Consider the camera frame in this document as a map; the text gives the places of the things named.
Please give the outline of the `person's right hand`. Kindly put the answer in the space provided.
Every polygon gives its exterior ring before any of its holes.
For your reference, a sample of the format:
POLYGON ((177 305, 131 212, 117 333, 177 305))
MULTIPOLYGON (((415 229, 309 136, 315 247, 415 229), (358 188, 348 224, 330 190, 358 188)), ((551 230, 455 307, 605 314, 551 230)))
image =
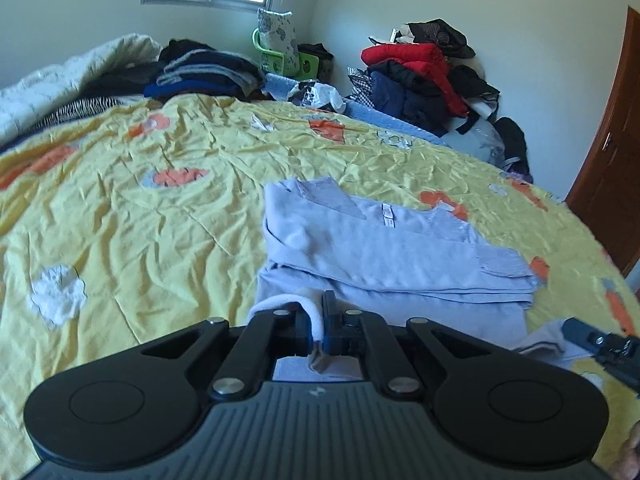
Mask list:
POLYGON ((611 466, 610 476, 615 480, 638 480, 640 474, 640 422, 636 422, 620 447, 616 461, 611 466))

